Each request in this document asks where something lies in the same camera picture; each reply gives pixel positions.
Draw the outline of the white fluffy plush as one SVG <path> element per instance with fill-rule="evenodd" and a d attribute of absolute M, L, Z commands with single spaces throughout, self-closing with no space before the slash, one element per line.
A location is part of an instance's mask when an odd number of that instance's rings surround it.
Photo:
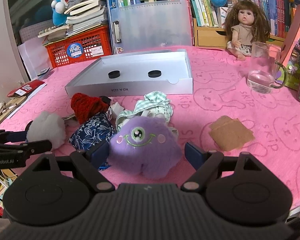
<path fill-rule="evenodd" d="M 48 140 L 57 149 L 66 139 L 64 120 L 56 113 L 43 111 L 30 124 L 26 139 L 28 142 Z"/>

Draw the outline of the blue floral fabric pouch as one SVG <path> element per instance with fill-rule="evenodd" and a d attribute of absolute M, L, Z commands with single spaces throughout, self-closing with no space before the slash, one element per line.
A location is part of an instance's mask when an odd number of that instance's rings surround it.
<path fill-rule="evenodd" d="M 68 142 L 76 150 L 89 150 L 99 142 L 107 142 L 116 134 L 116 130 L 105 113 L 98 113 L 81 124 L 70 136 Z"/>

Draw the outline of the brown cardboard piece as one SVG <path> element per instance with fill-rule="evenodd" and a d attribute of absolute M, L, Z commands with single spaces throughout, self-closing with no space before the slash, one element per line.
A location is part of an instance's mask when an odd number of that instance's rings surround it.
<path fill-rule="evenodd" d="M 210 137 L 223 151 L 242 148 L 247 142 L 255 139 L 253 132 L 238 119 L 221 116 L 210 126 Z"/>

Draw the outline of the red knitted cloth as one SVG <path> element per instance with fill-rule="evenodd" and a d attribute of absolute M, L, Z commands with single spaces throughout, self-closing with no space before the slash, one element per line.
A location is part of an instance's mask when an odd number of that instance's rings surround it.
<path fill-rule="evenodd" d="M 109 106 L 100 97 L 76 93 L 71 98 L 70 106 L 79 124 L 83 124 L 98 113 L 106 113 Z"/>

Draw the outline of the purple one-eyed plush monster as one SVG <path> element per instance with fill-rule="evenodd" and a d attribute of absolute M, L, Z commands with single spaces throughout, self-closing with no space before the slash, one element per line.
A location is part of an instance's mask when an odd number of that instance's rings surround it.
<path fill-rule="evenodd" d="M 107 161 L 128 174 L 161 179 L 182 156 L 177 137 L 164 118 L 135 116 L 110 139 Z"/>

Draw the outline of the green checkered cloth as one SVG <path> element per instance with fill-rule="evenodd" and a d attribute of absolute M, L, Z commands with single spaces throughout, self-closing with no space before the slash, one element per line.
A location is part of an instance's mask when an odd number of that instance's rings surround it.
<path fill-rule="evenodd" d="M 143 100 L 138 100 L 132 111 L 127 109 L 121 111 L 116 117 L 115 126 L 119 131 L 123 125 L 135 116 L 162 118 L 168 124 L 172 115 L 173 108 L 167 95 L 160 91 L 153 91 L 146 94 Z"/>

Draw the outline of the black binder clip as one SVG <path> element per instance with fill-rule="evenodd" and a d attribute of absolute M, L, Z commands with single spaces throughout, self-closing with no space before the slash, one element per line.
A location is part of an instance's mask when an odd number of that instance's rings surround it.
<path fill-rule="evenodd" d="M 111 105 L 111 98 L 109 98 L 107 96 L 100 96 L 100 99 L 102 100 L 102 102 L 106 103 L 108 106 Z"/>

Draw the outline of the wooden board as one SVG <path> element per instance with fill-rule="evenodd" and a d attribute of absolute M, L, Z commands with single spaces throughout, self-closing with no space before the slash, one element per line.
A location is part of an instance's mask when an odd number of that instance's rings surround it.
<path fill-rule="evenodd" d="M 19 107 L 25 100 L 27 96 L 18 96 L 12 98 L 9 102 L 0 103 L 0 124 L 15 110 Z"/>

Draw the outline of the black round disc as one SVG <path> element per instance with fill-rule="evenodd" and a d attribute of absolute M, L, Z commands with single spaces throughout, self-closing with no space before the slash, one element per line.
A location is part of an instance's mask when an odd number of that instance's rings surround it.
<path fill-rule="evenodd" d="M 161 76 L 161 71 L 160 70 L 151 70 L 148 72 L 148 77 L 150 78 L 157 78 Z"/>
<path fill-rule="evenodd" d="M 118 77 L 120 77 L 120 71 L 119 70 L 113 70 L 113 71 L 111 71 L 111 72 L 109 72 L 108 73 L 108 77 L 110 78 L 110 79 L 115 79 L 115 78 L 118 78 Z"/>

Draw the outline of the white shallow cardboard box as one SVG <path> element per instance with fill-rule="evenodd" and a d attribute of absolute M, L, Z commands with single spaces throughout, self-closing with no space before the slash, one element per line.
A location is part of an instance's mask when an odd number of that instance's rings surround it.
<path fill-rule="evenodd" d="M 120 71 L 120 77 L 110 79 L 108 73 Z M 151 70 L 161 76 L 148 77 Z M 87 66 L 66 86 L 66 93 L 88 96 L 135 96 L 153 91 L 165 94 L 192 94 L 193 77 L 190 59 L 185 49 L 140 51 L 104 56 Z"/>

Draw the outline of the black round disc right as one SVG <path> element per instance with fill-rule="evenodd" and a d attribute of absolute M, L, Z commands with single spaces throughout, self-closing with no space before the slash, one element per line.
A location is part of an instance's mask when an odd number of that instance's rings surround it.
<path fill-rule="evenodd" d="M 160 70 L 151 70 L 148 72 L 148 77 L 150 78 L 157 78 L 161 76 L 161 71 Z"/>

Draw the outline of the clear glass mug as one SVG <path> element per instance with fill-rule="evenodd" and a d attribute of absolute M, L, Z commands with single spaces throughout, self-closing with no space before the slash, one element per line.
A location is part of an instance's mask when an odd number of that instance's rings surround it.
<path fill-rule="evenodd" d="M 280 89 L 287 81 L 286 67 L 280 62 L 281 48 L 279 46 L 253 42 L 247 85 L 252 90 L 269 94 L 273 89 Z M 283 81 L 276 83 L 279 70 L 283 71 Z"/>

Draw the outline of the wooden drawer organizer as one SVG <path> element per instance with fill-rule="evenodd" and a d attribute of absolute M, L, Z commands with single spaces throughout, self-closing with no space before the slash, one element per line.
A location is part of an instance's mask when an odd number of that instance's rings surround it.
<path fill-rule="evenodd" d="M 226 49 L 228 42 L 224 29 L 199 27 L 195 18 L 193 18 L 193 38 L 196 47 L 212 49 Z"/>

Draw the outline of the pink phone stand box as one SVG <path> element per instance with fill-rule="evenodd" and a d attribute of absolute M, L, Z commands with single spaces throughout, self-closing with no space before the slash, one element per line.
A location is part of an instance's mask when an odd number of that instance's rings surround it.
<path fill-rule="evenodd" d="M 298 90 L 300 85 L 300 5 L 297 6 L 282 47 L 280 62 L 286 67 L 285 86 Z"/>

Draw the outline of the translucent clipboard folder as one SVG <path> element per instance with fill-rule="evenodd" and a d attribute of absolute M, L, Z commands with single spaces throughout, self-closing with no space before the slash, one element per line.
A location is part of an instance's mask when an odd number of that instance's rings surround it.
<path fill-rule="evenodd" d="M 108 9 L 113 54 L 192 46 L 187 0 L 148 2 Z"/>

